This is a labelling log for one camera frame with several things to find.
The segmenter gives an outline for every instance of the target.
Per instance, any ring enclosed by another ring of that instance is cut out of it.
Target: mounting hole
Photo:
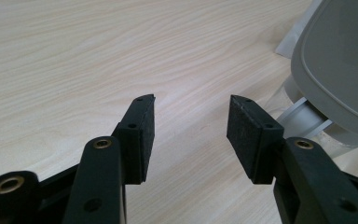
[[[103,201],[100,198],[94,198],[86,201],[84,203],[83,209],[86,212],[92,213],[100,209],[102,205],[103,205]]]
[[[112,145],[112,141],[110,141],[109,139],[101,139],[95,141],[93,144],[95,148],[106,148],[106,147],[110,147],[110,145]]]
[[[313,149],[313,144],[305,140],[296,140],[295,144],[297,147],[301,147],[304,149]]]
[[[351,201],[349,201],[346,198],[340,198],[338,205],[343,208],[344,210],[347,210],[348,212],[356,212],[357,211],[357,207],[356,205],[354,205]]]
[[[20,175],[15,175],[9,178],[6,178],[0,182],[0,194],[10,193],[24,183],[24,177]]]

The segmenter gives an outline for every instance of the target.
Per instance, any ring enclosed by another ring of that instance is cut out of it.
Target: light wood grain surface
[[[78,163],[131,100],[154,93],[147,181],[129,223],[281,223],[226,139],[230,94],[264,105],[290,74],[274,54],[310,0],[0,1],[0,175]],[[336,159],[358,175],[358,150]]]

